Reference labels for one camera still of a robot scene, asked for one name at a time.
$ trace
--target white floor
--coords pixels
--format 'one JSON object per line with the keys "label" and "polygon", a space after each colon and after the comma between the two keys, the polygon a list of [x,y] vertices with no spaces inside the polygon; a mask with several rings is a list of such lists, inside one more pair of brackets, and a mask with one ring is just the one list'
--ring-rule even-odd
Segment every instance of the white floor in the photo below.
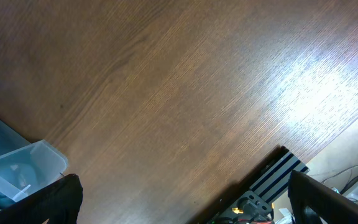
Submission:
{"label": "white floor", "polygon": [[[308,175],[321,182],[354,165],[358,165],[358,119],[307,163],[310,168]],[[327,180],[325,185],[335,187],[340,191],[348,180],[357,175],[358,167],[355,167]],[[279,211],[280,208],[287,208],[292,212],[287,193],[279,197],[274,202],[274,206],[276,221],[283,218],[282,213]]]}

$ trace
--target wood grain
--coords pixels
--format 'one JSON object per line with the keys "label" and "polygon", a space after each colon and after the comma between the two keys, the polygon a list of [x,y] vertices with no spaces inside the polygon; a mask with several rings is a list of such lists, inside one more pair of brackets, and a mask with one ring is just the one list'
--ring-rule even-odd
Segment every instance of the wood grain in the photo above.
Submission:
{"label": "wood grain", "polygon": [[185,223],[357,117],[358,1],[0,1],[0,118],[68,157],[79,223]]}

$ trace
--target plastic container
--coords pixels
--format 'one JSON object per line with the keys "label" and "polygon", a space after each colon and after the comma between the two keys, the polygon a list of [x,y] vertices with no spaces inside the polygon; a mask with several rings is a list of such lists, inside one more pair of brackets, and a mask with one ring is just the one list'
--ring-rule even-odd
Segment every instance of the plastic container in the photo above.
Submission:
{"label": "plastic container", "polygon": [[0,193],[18,202],[56,181],[67,166],[49,143],[30,144],[0,121]]}

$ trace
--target black cable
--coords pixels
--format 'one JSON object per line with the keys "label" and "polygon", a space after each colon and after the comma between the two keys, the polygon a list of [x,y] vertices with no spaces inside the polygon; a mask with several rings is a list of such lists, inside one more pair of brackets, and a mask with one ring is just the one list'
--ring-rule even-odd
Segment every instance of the black cable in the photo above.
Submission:
{"label": "black cable", "polygon": [[358,175],[355,176],[351,181],[346,183],[345,187],[341,190],[341,194],[344,194],[347,190],[349,190],[350,186],[354,184],[354,182],[358,181]]}

